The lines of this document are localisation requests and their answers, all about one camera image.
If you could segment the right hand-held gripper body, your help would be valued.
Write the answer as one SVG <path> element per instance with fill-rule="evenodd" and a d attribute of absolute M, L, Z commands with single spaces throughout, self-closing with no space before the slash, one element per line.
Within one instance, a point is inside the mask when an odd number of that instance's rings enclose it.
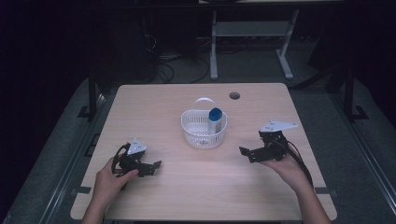
<path fill-rule="evenodd" d="M 280 161 L 288 152 L 289 143 L 283 131 L 296 128 L 295 122 L 270 120 L 259 130 L 259 136 L 264 143 L 260 152 L 260 161 Z"/>

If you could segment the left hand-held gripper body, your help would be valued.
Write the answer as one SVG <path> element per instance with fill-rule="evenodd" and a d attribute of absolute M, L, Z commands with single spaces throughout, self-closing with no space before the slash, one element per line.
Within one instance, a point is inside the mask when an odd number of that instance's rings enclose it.
<path fill-rule="evenodd" d="M 120 156 L 119 176 L 126 175 L 132 170 L 150 170 L 150 165 L 141 162 L 141 158 L 146 152 L 146 147 L 136 138 L 123 146 L 125 152 Z"/>

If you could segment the white bottle with blue cap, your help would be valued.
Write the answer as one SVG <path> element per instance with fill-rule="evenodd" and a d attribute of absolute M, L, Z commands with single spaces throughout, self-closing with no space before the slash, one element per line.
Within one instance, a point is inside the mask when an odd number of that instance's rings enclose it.
<path fill-rule="evenodd" d="M 208 114 L 208 134 L 219 133 L 222 130 L 222 111 L 215 107 Z"/>

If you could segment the white plastic basket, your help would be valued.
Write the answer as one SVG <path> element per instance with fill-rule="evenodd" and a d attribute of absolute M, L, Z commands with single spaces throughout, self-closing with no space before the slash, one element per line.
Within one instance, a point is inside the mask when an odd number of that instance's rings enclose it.
<path fill-rule="evenodd" d="M 198 149 L 211 149 L 223 143 L 228 124 L 228 116 L 222 110 L 222 130 L 212 135 L 208 134 L 209 111 L 218 107 L 217 103 L 207 97 L 198 98 L 190 110 L 181 115 L 181 127 L 188 145 Z"/>

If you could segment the person's right hand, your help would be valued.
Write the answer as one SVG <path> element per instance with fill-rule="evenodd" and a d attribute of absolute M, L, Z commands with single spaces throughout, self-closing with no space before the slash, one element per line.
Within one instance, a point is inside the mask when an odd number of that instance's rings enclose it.
<path fill-rule="evenodd" d="M 273 169 L 294 191 L 310 184 L 297 161 L 286 155 L 280 161 L 262 161 L 262 164 Z"/>

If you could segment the person's left hand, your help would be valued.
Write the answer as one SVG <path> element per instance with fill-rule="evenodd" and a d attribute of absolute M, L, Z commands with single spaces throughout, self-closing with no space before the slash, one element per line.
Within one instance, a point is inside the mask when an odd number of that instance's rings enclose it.
<path fill-rule="evenodd" d="M 92 203 L 107 207 L 119 194 L 121 188 L 138 175 L 137 170 L 132 170 L 126 175 L 116 177 L 112 172 L 114 159 L 110 158 L 106 165 L 96 174 Z"/>

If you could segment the black metal stand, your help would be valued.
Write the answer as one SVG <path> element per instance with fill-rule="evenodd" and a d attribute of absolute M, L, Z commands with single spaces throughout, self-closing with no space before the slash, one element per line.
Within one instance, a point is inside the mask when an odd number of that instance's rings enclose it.
<path fill-rule="evenodd" d="M 78 117 L 87 119 L 88 122 L 93 121 L 97 112 L 97 100 L 95 73 L 91 71 L 88 75 L 88 104 L 79 110 Z"/>
<path fill-rule="evenodd" d="M 354 74 L 350 67 L 345 65 L 344 67 L 344 102 L 343 112 L 346 118 L 350 122 L 355 122 L 358 119 L 368 119 L 369 117 L 365 113 L 364 109 L 360 105 L 353 105 L 354 99 Z"/>

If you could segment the metal frame rail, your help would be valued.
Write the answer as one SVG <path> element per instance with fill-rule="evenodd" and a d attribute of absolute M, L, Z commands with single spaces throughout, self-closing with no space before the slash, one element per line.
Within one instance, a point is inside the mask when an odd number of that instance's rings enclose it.
<path fill-rule="evenodd" d="M 368 143 L 368 138 L 364 137 L 357 126 L 358 120 L 369 120 L 368 115 L 360 105 L 347 105 L 346 100 L 342 100 L 337 94 L 331 95 L 332 102 L 343 121 L 357 143 L 362 159 L 368 167 L 372 177 L 379 187 L 393 215 L 396 216 L 396 187 L 391 183 L 389 176 L 384 171 L 379 160 L 374 154 L 373 148 Z"/>
<path fill-rule="evenodd" d="M 42 156 L 47 177 L 53 181 L 49 200 L 40 216 L 39 224 L 55 224 L 62 217 L 70 219 L 71 206 L 76 198 L 74 189 L 80 188 L 80 182 L 90 160 L 91 140 L 102 129 L 102 107 L 106 97 L 99 93 L 93 97 L 96 109 L 90 117 L 90 97 L 76 93 L 64 113 L 61 115 Z"/>

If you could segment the white metal desk frame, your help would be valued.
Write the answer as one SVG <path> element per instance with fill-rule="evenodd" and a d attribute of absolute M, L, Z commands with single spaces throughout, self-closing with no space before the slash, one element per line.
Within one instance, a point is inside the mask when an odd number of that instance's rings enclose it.
<path fill-rule="evenodd" d="M 286 59 L 286 53 L 294 31 L 300 10 L 294 9 L 288 21 L 219 21 L 218 13 L 212 12 L 211 49 L 209 53 L 210 78 L 217 80 L 217 38 L 218 37 L 283 37 L 283 45 L 276 49 L 276 57 L 280 63 L 285 79 L 292 80 L 293 74 Z"/>

